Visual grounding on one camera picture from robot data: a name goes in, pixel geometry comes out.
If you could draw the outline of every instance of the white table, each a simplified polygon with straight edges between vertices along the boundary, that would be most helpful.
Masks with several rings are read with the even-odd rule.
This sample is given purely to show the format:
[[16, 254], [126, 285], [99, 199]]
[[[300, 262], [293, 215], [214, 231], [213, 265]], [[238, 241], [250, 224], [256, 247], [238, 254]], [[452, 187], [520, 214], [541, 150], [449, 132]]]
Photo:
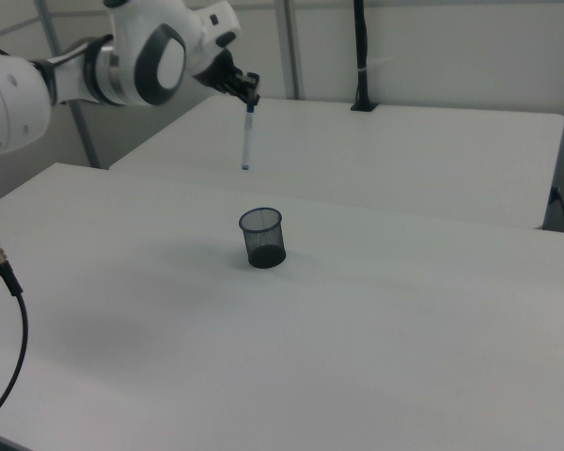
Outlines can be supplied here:
[[[56, 165], [0, 239], [31, 334], [0, 435], [34, 451], [564, 450], [563, 234]], [[0, 392], [19, 331], [0, 280]]]
[[502, 226], [543, 224], [564, 117], [263, 99], [251, 170], [243, 105], [211, 97], [111, 169]]

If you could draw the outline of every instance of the mesh pen holder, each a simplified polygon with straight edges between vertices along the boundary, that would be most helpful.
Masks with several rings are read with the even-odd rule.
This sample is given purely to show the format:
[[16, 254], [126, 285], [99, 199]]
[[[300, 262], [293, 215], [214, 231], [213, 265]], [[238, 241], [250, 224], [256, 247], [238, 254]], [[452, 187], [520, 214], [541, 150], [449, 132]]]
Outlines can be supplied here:
[[246, 253], [251, 266], [273, 268], [286, 258], [282, 239], [282, 214], [262, 207], [246, 212], [238, 222], [244, 234]]

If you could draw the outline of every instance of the white wall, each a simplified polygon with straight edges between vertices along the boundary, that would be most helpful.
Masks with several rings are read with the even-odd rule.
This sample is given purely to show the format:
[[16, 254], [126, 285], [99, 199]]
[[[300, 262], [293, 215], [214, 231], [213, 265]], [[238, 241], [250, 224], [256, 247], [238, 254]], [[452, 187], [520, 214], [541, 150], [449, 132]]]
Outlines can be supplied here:
[[[355, 95], [353, 9], [344, 3], [297, 2], [308, 100]], [[366, 16], [368, 59], [393, 58], [370, 71], [375, 101], [564, 115], [564, 3], [376, 7]], [[564, 195], [564, 139], [556, 183]]]
[[[36, 17], [33, 0], [0, 0], [0, 47], [28, 59], [49, 57], [48, 41], [39, 21], [6, 34], [1, 32]], [[87, 165], [84, 148], [66, 106], [53, 109], [48, 132], [39, 141], [0, 156], [0, 197], [57, 162]]]
[[[189, 7], [202, 7], [211, 3], [213, 1], [187, 2]], [[237, 10], [237, 15], [243, 35], [229, 46], [236, 65], [244, 71], [250, 70], [261, 75], [261, 95], [286, 98], [273, 0], [271, 3], [255, 0], [231, 3], [242, 5]], [[79, 38], [97, 37], [112, 32], [108, 16], [101, 14], [104, 8], [100, 0], [52, 0], [47, 5], [53, 15], [56, 36], [63, 49]], [[170, 122], [215, 94], [212, 89], [187, 77], [174, 99], [156, 108], [116, 108], [84, 104], [82, 109], [102, 167], [110, 166]]]

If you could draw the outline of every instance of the robotic arm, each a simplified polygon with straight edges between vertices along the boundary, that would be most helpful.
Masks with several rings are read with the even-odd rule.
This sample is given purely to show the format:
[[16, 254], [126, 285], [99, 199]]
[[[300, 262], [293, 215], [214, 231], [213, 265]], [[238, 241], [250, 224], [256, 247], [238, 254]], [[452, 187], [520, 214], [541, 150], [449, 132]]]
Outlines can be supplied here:
[[222, 1], [193, 11], [182, 0], [103, 0], [113, 35], [84, 39], [48, 60], [0, 56], [0, 153], [40, 138], [51, 106], [84, 100], [160, 105], [184, 73], [257, 104], [259, 76], [243, 74], [226, 48], [241, 33]]

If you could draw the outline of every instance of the black stand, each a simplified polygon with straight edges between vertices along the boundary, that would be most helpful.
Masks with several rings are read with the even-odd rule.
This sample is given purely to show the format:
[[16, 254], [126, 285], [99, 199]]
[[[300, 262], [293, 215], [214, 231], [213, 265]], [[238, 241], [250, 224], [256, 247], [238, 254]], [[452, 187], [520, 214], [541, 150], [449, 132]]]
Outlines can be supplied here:
[[364, 0], [353, 0], [355, 13], [355, 43], [357, 44], [357, 99], [352, 111], [370, 112], [378, 103], [372, 103], [368, 95], [368, 30], [364, 15]]

